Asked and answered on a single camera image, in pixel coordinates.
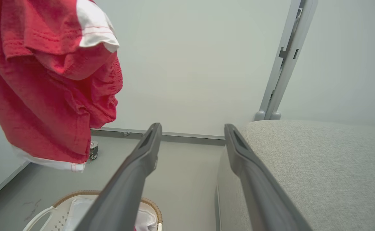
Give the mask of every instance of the gray textured fabric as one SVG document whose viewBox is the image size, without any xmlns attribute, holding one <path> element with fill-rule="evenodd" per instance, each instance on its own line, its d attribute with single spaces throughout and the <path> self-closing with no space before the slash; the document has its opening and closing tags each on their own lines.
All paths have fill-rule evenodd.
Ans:
<svg viewBox="0 0 375 231">
<path fill-rule="evenodd" d="M 248 124 L 242 134 L 313 230 L 375 230 L 375 127 L 265 120 Z M 224 186 L 233 174 L 225 158 L 218 176 L 220 204 L 237 202 L 241 210 L 235 213 L 248 216 L 243 192 L 233 195 L 236 189 Z M 221 228 L 233 230 L 224 228 L 223 218 Z M 250 230 L 249 225 L 238 229 Z"/>
</svg>

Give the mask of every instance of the red and white clothing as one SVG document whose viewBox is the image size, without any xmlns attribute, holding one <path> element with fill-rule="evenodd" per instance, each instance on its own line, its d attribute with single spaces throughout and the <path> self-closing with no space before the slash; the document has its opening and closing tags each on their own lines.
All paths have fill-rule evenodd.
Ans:
<svg viewBox="0 0 375 231">
<path fill-rule="evenodd" d="M 83 171 L 122 88 L 108 17 L 89 0 L 0 1 L 0 124 L 17 155 Z"/>
</svg>

